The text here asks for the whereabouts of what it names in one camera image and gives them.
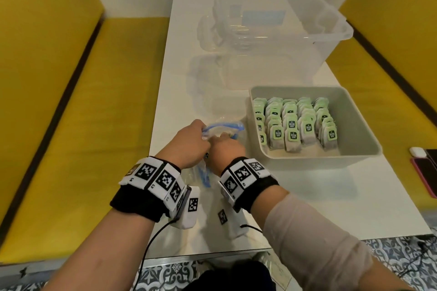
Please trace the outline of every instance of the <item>black pants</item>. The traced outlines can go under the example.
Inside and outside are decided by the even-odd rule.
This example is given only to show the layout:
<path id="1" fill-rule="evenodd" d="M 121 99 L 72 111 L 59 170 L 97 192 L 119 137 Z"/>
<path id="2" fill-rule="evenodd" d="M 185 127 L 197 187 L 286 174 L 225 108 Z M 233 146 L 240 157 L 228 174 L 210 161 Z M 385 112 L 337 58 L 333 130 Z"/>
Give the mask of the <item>black pants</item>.
<path id="1" fill-rule="evenodd" d="M 276 286 L 266 266 L 259 261 L 246 261 L 235 264 L 231 269 L 206 271 L 184 289 L 184 291 L 200 290 L 276 291 Z"/>

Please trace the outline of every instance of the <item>skin-colored arm sleeve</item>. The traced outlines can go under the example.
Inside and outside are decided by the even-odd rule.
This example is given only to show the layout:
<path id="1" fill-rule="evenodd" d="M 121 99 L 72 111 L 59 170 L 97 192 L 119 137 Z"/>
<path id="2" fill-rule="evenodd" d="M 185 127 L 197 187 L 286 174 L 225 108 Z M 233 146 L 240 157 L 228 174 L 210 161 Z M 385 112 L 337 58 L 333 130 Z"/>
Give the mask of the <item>skin-colored arm sleeve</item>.
<path id="1" fill-rule="evenodd" d="M 270 211 L 264 236 L 305 290 L 356 290 L 370 249 L 293 194 Z"/>

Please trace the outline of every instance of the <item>yellow panel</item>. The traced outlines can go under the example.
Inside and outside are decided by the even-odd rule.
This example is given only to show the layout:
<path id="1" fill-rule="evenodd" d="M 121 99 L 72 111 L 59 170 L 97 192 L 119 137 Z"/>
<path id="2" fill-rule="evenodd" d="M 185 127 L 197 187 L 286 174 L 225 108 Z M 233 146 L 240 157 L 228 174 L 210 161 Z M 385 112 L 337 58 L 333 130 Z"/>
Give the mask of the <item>yellow panel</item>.
<path id="1" fill-rule="evenodd" d="M 347 0 L 340 10 L 437 110 L 437 0 Z"/>
<path id="2" fill-rule="evenodd" d="M 70 255 L 148 155 L 168 18 L 111 18 L 0 249 L 0 262 Z"/>
<path id="3" fill-rule="evenodd" d="M 423 186 L 408 151 L 412 146 L 437 147 L 437 128 L 355 39 L 342 41 L 327 62 L 351 94 L 418 209 L 437 208 L 437 199 Z"/>
<path id="4" fill-rule="evenodd" d="M 102 12 L 99 0 L 0 0 L 0 222 Z"/>

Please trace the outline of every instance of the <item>forearm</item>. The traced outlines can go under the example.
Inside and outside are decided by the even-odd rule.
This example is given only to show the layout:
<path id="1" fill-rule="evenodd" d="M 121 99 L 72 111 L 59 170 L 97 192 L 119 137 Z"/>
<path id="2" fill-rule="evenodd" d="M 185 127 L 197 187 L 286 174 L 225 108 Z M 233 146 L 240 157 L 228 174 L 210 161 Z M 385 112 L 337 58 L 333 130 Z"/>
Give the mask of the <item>forearm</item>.
<path id="1" fill-rule="evenodd" d="M 134 281 L 155 222 L 108 212 L 44 291 L 123 291 Z"/>
<path id="2" fill-rule="evenodd" d="M 280 186 L 265 189 L 251 213 L 304 290 L 409 289 L 364 243 Z"/>

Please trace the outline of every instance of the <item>wristband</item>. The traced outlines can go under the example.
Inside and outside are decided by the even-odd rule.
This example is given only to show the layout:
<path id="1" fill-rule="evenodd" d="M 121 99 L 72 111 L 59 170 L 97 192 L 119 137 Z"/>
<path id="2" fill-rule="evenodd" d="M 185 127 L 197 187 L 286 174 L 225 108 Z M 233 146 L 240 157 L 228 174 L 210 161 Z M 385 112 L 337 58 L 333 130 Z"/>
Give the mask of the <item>wristband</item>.
<path id="1" fill-rule="evenodd" d="M 139 160 L 119 182 L 110 205 L 124 213 L 135 213 L 159 222 L 164 213 L 176 217 L 187 192 L 174 164 L 153 156 Z"/>
<path id="2" fill-rule="evenodd" d="M 278 182 L 256 159 L 242 156 L 225 168 L 219 185 L 221 194 L 235 211 L 243 208 L 250 213 L 258 195 L 268 187 L 278 185 Z"/>

